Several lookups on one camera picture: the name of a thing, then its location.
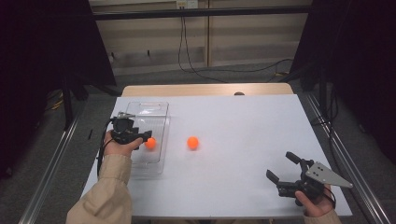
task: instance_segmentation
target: human hand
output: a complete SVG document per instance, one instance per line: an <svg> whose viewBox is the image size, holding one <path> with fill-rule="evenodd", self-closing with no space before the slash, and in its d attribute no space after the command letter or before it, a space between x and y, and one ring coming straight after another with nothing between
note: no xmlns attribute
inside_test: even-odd
<svg viewBox="0 0 396 224"><path fill-rule="evenodd" d="M332 195L330 193L330 185L325 185L323 191L329 198L321 195L314 201L309 200L306 195L297 190L295 196L300 203L305 207L305 215L308 217L321 217L333 210L332 202L329 200Z"/></svg>
<svg viewBox="0 0 396 224"><path fill-rule="evenodd" d="M108 144L105 147L105 156L111 154L118 154L126 157L131 157L132 151L143 143L143 138L137 138L129 144L121 145L118 144L116 141L112 140L111 131L108 131L105 135L104 144L106 144L107 142Z"/></svg>

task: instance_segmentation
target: beige sleeve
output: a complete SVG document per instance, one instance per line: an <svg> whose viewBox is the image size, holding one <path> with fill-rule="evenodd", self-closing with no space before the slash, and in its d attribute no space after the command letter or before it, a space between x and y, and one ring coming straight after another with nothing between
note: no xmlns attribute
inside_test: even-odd
<svg viewBox="0 0 396 224"><path fill-rule="evenodd" d="M341 224L341 220L334 210L321 217L304 216L305 224Z"/></svg>
<svg viewBox="0 0 396 224"><path fill-rule="evenodd" d="M66 223L131 224L132 199L126 187L131 165L125 156L105 156L99 181L70 209Z"/></svg>

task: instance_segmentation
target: ping pong ball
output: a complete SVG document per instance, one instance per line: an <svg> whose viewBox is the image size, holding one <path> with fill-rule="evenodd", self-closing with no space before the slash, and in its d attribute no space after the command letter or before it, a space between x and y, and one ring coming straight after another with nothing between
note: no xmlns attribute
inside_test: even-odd
<svg viewBox="0 0 396 224"><path fill-rule="evenodd" d="M189 146L190 149L196 149L198 147L198 138L195 136L189 137L187 140L187 146Z"/></svg>
<svg viewBox="0 0 396 224"><path fill-rule="evenodd" d="M156 144L155 138L150 137L150 138L148 139L148 141L145 142L145 147L146 147L147 149L154 149L154 148L155 148L155 144Z"/></svg>

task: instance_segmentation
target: wire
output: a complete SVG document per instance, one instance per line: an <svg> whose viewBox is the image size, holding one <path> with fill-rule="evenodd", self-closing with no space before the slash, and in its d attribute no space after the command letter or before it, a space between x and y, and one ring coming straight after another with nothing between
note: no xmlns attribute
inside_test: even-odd
<svg viewBox="0 0 396 224"><path fill-rule="evenodd" d="M105 145L104 145L104 141L105 141L105 136L106 136L106 132L107 132L107 126L110 122L113 122L114 119L108 119L106 124L105 124L105 128L102 132L102 138L100 141L100 147L99 147L99 155L96 158L98 160L97 162L97 175L99 176L99 171L100 171L100 167L102 166L102 160L103 160L103 155L105 154L105 147L107 146L108 143L110 143L112 140L114 140L113 138L111 138L110 141L108 141Z"/></svg>
<svg viewBox="0 0 396 224"><path fill-rule="evenodd" d="M330 113L330 116L328 118L324 118L323 116L318 116L314 119L310 120L310 123L312 126L317 126L317 125L322 125L329 123L330 124L330 129L332 131L332 122L335 120L335 118L338 116L338 99L337 99L337 94L335 93L335 87L332 85L332 91L330 93L330 105L327 108L327 113ZM335 114L333 113L333 105L335 103Z"/></svg>
<svg viewBox="0 0 396 224"><path fill-rule="evenodd" d="M48 108L45 108L44 111L58 109L58 108L61 106L61 104L62 104L63 102L64 102L64 96L61 94L61 95L59 96L59 98L58 98L58 101L57 101L55 104L53 104L52 106L50 106L50 107L48 107Z"/></svg>
<svg viewBox="0 0 396 224"><path fill-rule="evenodd" d="M185 69L181 66L181 63L180 63L180 52L181 52L181 43L183 42L183 33L184 33L184 40L185 40L185 44L186 44L187 57L188 57L188 59L189 59L189 64L190 64L190 68L191 68L192 72L191 72L191 71L185 70ZM191 59L190 59L190 53L189 53L189 45L188 45L188 43L187 43L187 27L186 27L186 20L185 20L184 17L181 17L180 45L179 45L179 47L178 47L178 56L177 56L177 57L178 57L178 66L180 67L180 69L181 69L182 71L187 72L187 73L194 73L194 74L197 75L198 77L202 77L202 78L207 78L207 79L215 80L215 81L222 82L222 83L227 83L226 81L223 81L223 80L220 80L220 79L217 79L217 78L202 76L202 75L198 74L198 72L192 67Z"/></svg>
<svg viewBox="0 0 396 224"><path fill-rule="evenodd" d="M194 69L194 68L192 67L192 64L191 64L191 58L190 58L190 53L189 53L189 44L188 44L188 41L187 41L187 26L186 26L186 20L185 20L184 17L181 17L181 23L182 23L182 24L181 24L180 44L179 44L179 47L178 47L177 61L178 61L178 66L180 67L180 69L181 69L183 72L186 72L186 73L194 73L194 74L196 74L196 75L199 76L199 77L203 77L203 78L208 78L208 79L216 80L216 81L218 81L218 82L228 83L228 82L226 82L226 81L224 81L224 80L220 80L220 79L217 79L217 78L202 76L202 75L198 74L198 72L254 73L254 72L264 71L264 70L267 70L267 69L272 68L272 67L275 67L275 68L276 68L276 72L277 72L277 66L278 66L280 63L283 63L283 62L292 62L292 61L293 61L293 59L283 59L283 60L280 60L280 61L278 61L278 62L276 62L276 63L273 63L273 64L271 64L271 65L269 65L269 66L266 66L266 67L264 67L264 68L259 68L259 69L255 69L255 70L233 70L233 69L200 69L200 70L197 70L197 69ZM184 35L184 42L185 42L185 45L186 45L187 56L188 56L190 68L191 68L192 71L188 71L188 70L184 69L184 68L181 66L181 63L180 63L180 52L181 52L181 45L182 45L182 42L183 42L183 35ZM266 82L270 82L271 80L273 80L273 79L276 77L276 72L274 73L274 76L271 77L271 78L270 78L269 80L267 80Z"/></svg>
<svg viewBox="0 0 396 224"><path fill-rule="evenodd" d="M332 191L328 188L325 187L326 190L328 190L330 192L330 194L332 195L332 198L329 197L327 194L323 193L323 196L325 198L327 198L327 200L329 200L332 203L332 208L335 209L335 206L337 204L337 200L335 199L335 195L332 193Z"/></svg>

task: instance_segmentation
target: clear plastic container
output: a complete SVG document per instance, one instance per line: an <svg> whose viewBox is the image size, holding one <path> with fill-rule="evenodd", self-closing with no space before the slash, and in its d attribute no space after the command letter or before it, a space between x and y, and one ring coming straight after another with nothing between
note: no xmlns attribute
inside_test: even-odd
<svg viewBox="0 0 396 224"><path fill-rule="evenodd" d="M131 176L159 175L163 172L166 140L169 129L168 106L166 102L131 102L125 113L134 115L134 127L139 133L152 131L156 140L154 148L142 144L132 152Z"/></svg>

